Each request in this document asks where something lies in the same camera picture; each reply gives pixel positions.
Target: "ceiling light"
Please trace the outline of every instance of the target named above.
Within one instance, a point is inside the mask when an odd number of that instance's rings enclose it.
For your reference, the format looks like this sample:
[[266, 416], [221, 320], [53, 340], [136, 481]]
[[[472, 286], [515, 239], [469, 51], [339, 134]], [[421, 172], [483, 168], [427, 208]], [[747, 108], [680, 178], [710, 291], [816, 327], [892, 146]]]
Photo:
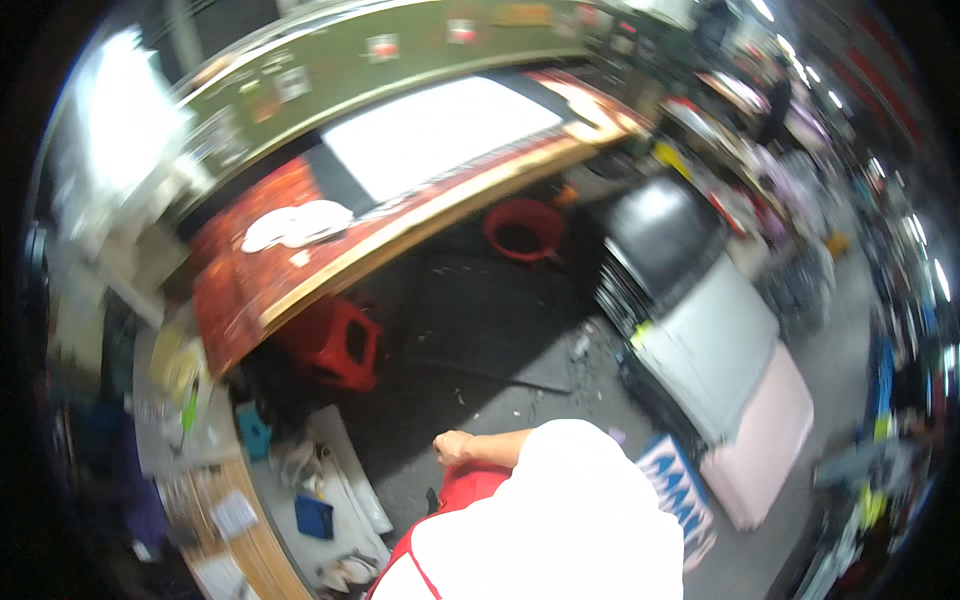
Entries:
[[770, 19], [771, 22], [773, 22], [774, 14], [770, 12], [770, 9], [767, 8], [767, 5], [763, 4], [763, 0], [753, 0], [753, 2], [756, 9], [760, 11], [760, 14], [767, 17], [768, 19]]
[[937, 278], [940, 279], [940, 286], [944, 288], [944, 298], [946, 298], [947, 302], [949, 302], [950, 286], [947, 283], [947, 274], [944, 273], [944, 268], [940, 266], [940, 261], [936, 258], [933, 259], [933, 268], [937, 271]]
[[880, 166], [880, 161], [876, 159], [876, 156], [870, 159], [870, 163], [874, 165], [876, 171], [880, 173], [880, 176], [884, 179], [887, 179], [887, 174], [883, 172], [883, 167]]
[[907, 231], [910, 232], [910, 235], [913, 236], [913, 239], [917, 240], [917, 243], [920, 244], [920, 234], [917, 232], [917, 224], [913, 222], [913, 219], [906, 217], [903, 219], [903, 226]]
[[780, 45], [780, 48], [785, 50], [786, 53], [791, 57], [797, 56], [797, 52], [793, 49], [793, 46], [790, 45], [790, 42], [788, 42], [786, 38], [781, 36], [780, 34], [777, 34], [777, 43]]
[[924, 228], [921, 227], [920, 219], [917, 218], [916, 213], [913, 215], [913, 223], [917, 226], [917, 233], [920, 234], [920, 239], [924, 242], [924, 246], [926, 246], [926, 233], [924, 233]]

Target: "person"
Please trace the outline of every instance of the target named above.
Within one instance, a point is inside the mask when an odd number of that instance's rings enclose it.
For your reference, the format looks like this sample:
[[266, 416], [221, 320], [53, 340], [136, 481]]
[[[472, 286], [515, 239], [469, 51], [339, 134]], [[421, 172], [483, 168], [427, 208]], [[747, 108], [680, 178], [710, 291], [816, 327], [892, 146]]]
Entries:
[[763, 119], [756, 136], [756, 143], [761, 146], [782, 138], [785, 131], [783, 121], [786, 119], [787, 111], [790, 110], [790, 100], [793, 98], [793, 85], [790, 83], [789, 75], [790, 60], [780, 55], [777, 56], [776, 63], [777, 82], [767, 95], [770, 112]]
[[434, 448], [438, 511], [396, 545], [368, 599], [683, 598], [683, 529], [592, 424], [447, 431]]

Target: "red plastic stool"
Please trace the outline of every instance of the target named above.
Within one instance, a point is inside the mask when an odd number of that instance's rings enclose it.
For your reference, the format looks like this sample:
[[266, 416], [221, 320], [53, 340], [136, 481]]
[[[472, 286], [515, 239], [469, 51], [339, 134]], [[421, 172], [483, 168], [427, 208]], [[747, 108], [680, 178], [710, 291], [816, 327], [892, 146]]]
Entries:
[[340, 298], [321, 298], [276, 333], [294, 361], [321, 383], [369, 392], [376, 384], [373, 360], [383, 329]]

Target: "plastic bag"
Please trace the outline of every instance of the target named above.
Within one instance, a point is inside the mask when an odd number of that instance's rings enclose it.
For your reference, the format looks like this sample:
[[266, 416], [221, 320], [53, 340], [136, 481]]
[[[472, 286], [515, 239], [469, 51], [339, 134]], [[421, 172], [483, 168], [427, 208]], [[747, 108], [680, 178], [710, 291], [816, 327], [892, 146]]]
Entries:
[[177, 108], [129, 28], [85, 57], [53, 139], [53, 208], [67, 239], [95, 256], [116, 226], [135, 240], [196, 178], [180, 156], [192, 114]]

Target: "pink box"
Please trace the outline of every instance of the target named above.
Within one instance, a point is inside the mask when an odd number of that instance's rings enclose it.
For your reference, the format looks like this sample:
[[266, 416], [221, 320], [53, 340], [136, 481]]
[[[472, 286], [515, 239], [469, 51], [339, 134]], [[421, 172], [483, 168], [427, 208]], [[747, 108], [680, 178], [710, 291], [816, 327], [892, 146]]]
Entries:
[[789, 350], [777, 342], [736, 440], [712, 448], [700, 463], [737, 530], [755, 529], [766, 518], [812, 426], [810, 391]]

